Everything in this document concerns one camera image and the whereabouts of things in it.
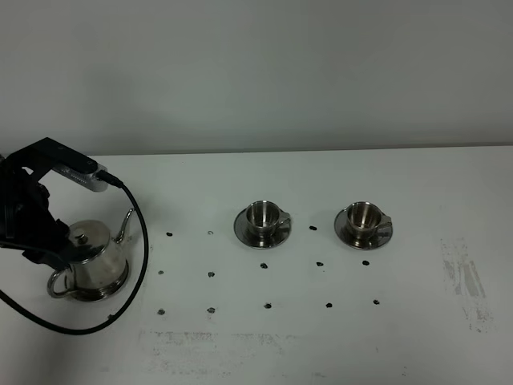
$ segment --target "black cable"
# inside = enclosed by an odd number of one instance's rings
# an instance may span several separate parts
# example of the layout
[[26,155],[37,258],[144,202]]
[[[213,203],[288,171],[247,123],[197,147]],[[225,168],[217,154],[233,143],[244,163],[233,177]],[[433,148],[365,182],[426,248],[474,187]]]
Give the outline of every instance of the black cable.
[[139,208],[139,205],[135,201],[135,198],[131,194],[128,187],[125,186],[121,180],[119,180],[115,176],[113,176],[105,171],[98,172],[97,177],[99,179],[105,180],[108,184],[112,184],[115,187],[121,188],[127,194],[128,199],[130,199],[130,202],[134,206],[134,210],[137,213],[137,216],[139,217],[139,221],[141,223],[141,229],[143,231],[143,241],[144,241],[143,265],[141,266],[141,272],[139,274],[139,278],[137,278],[137,282],[135,283],[134,290],[130,293],[130,296],[128,297],[127,301],[123,304],[123,306],[121,306],[121,308],[114,315],[112,315],[112,317],[110,317],[106,322],[100,323],[97,326],[89,327],[87,329],[69,329],[67,327],[62,327],[59,325],[55,325],[54,323],[45,321],[44,319],[38,317],[35,314],[32,314],[29,310],[20,306],[15,300],[13,300],[11,297],[9,297],[7,294],[5,294],[3,291],[0,290],[0,299],[2,299],[7,305],[12,307],[14,310],[16,310],[18,313],[20,313],[23,317],[26,317],[26,318],[30,319],[32,322],[35,322],[42,327],[46,327],[49,330],[56,331],[57,333],[70,334],[70,335],[85,335],[85,334],[96,333],[97,331],[103,330],[106,327],[110,326],[119,317],[121,317],[121,315],[131,305],[132,301],[134,300],[135,296],[137,295],[137,292],[139,291],[139,288],[143,284],[144,275],[146,274],[150,242],[149,242],[148,236],[147,236],[146,223],[144,222],[143,214],[141,213],[141,209]]

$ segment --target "cup handle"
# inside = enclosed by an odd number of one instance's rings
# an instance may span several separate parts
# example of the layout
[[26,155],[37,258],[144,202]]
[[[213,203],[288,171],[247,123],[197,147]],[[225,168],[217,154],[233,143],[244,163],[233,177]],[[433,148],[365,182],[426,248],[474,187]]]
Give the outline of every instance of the cup handle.
[[392,218],[388,215],[382,214],[382,221],[379,222],[379,225],[376,226],[376,230],[386,229],[387,227],[392,226]]
[[287,222],[290,222],[290,214],[282,211],[280,214],[280,220],[278,221],[278,226],[281,226]]
[[54,285],[57,282],[57,279],[64,273],[66,270],[56,270],[53,274],[48,278],[48,283],[46,284],[46,291],[52,298],[64,298],[70,294],[73,294],[76,290],[64,290],[64,291],[55,291]]

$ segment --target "stainless steel cup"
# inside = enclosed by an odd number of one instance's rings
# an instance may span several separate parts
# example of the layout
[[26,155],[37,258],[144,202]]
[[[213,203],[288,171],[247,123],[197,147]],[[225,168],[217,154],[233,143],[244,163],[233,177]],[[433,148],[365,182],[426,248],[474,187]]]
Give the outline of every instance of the stainless steel cup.
[[290,221],[290,214],[269,201],[253,202],[246,209],[248,231],[257,237],[271,237],[285,222]]
[[392,219],[372,203],[356,202],[347,209],[345,229],[357,239],[367,240],[379,229],[391,225]]

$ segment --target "kettle handle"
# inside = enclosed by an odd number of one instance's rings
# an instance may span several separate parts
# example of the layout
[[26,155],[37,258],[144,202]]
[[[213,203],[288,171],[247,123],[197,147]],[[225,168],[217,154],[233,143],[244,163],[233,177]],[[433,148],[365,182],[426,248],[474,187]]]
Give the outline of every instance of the kettle handle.
[[71,289],[67,289],[64,291],[55,291],[54,285],[57,282],[57,279],[60,277],[60,275],[65,271],[66,270],[56,270],[53,272],[50,278],[48,278],[48,283],[46,284],[46,291],[52,298],[64,298],[77,291]]

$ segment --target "smudge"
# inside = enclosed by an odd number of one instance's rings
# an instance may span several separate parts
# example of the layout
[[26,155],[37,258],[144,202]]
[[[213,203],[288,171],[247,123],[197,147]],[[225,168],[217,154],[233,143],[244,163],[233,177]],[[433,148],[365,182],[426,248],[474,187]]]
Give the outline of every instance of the smudge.
[[469,329],[487,333],[494,326],[487,295],[474,261],[469,258],[464,238],[441,239],[446,292],[454,294],[462,307]]
[[297,349],[299,338],[278,334],[143,331],[139,348],[144,354],[135,365],[149,373],[190,377],[184,383],[206,383],[206,379],[212,381],[240,371],[257,356],[279,359]]

